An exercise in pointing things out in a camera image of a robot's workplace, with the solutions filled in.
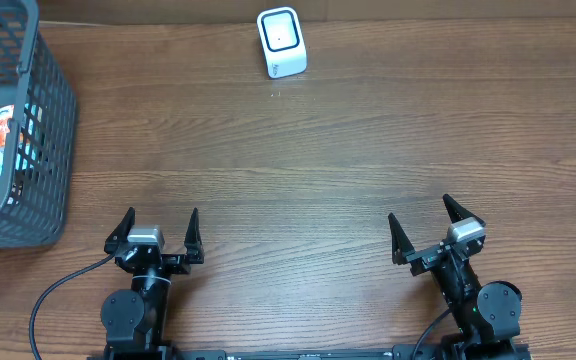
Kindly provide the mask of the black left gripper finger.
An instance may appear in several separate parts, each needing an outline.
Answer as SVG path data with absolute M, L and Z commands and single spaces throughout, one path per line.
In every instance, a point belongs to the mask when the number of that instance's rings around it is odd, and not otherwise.
M 107 237 L 104 244 L 105 253 L 115 253 L 121 244 L 127 241 L 131 228 L 135 223 L 135 209 L 129 207 L 117 227 Z
M 184 246 L 187 256 L 203 256 L 204 249 L 199 229 L 199 211 L 193 209 L 186 231 Z

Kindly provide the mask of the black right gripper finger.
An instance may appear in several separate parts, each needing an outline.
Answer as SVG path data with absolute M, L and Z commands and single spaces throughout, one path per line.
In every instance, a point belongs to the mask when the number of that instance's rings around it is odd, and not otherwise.
M 465 220 L 468 218 L 473 218 L 481 226 L 486 225 L 486 222 L 483 219 L 481 219 L 480 217 L 478 217 L 477 215 L 475 215 L 474 213 L 472 213 L 471 211 L 469 211 L 468 209 L 466 209 L 465 207 L 460 205 L 449 194 L 444 194 L 442 196 L 442 200 L 444 202 L 444 206 L 447 210 L 447 213 L 448 213 L 452 223 L 456 223 L 456 222 L 459 222 L 459 221 L 462 221 L 462 220 Z
M 388 221 L 392 237 L 392 262 L 397 265 L 407 264 L 408 257 L 415 253 L 414 246 L 394 213 L 388 215 Z

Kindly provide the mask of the orange small box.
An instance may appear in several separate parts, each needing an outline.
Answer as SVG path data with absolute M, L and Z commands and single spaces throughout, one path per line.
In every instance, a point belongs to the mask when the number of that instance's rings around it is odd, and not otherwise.
M 14 106 L 0 108 L 0 148 L 5 146 L 7 134 L 10 132 L 9 120 L 13 118 Z

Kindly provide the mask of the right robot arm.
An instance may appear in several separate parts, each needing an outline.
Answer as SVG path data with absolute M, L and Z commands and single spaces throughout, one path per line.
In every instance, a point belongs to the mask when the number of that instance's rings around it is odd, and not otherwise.
M 417 251 L 396 215 L 388 215 L 392 262 L 414 276 L 432 274 L 447 305 L 413 345 L 395 345 L 394 359 L 529 359 L 520 334 L 522 293 L 507 281 L 479 282 L 470 258 L 484 248 L 486 223 L 453 197 L 442 197 L 451 224 L 438 244 Z

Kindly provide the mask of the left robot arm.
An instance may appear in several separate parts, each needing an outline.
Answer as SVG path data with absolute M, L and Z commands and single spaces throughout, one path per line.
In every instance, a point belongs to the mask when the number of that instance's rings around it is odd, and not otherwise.
M 204 262 L 199 214 L 194 209 L 184 238 L 184 253 L 163 252 L 157 225 L 137 226 L 129 208 L 107 237 L 104 252 L 132 276 L 131 287 L 105 299 L 100 320 L 106 330 L 104 359 L 179 359 L 179 350 L 164 339 L 169 289 L 174 275 L 188 275 Z

